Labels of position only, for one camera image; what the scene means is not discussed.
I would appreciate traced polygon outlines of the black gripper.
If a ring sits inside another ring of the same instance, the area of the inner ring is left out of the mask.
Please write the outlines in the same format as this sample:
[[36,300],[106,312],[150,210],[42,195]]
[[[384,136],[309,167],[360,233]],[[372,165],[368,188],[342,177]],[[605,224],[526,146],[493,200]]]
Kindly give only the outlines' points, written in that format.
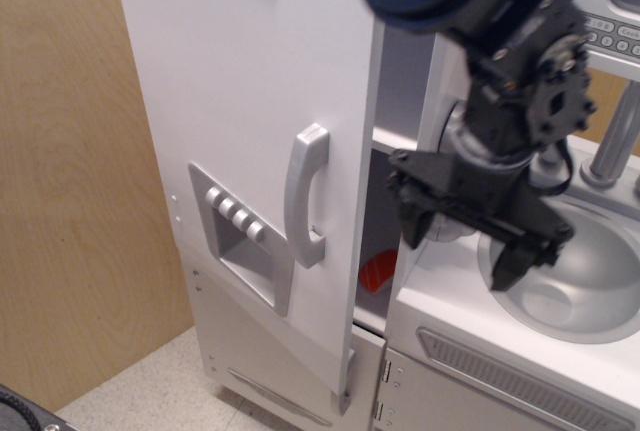
[[[402,237],[415,250],[425,240],[445,236],[442,196],[448,160],[438,152],[396,150],[389,157],[388,180],[401,222]],[[529,183],[525,167],[487,170],[460,157],[459,193],[467,223],[504,244],[492,272],[492,291],[505,292],[532,266],[554,264],[574,227],[543,200]]]

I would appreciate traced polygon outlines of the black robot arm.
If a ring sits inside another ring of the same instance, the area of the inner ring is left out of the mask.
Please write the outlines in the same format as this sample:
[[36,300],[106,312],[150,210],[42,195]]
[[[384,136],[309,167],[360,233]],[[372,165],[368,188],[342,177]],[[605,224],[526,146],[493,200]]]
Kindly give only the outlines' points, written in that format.
[[574,0],[366,0],[385,24],[439,33],[461,46],[471,80],[446,151],[397,150],[388,185],[405,242],[418,246],[439,215],[497,239],[491,287],[504,292],[553,265],[572,226],[546,198],[565,185],[530,180],[533,156],[554,148],[595,111],[582,11]]

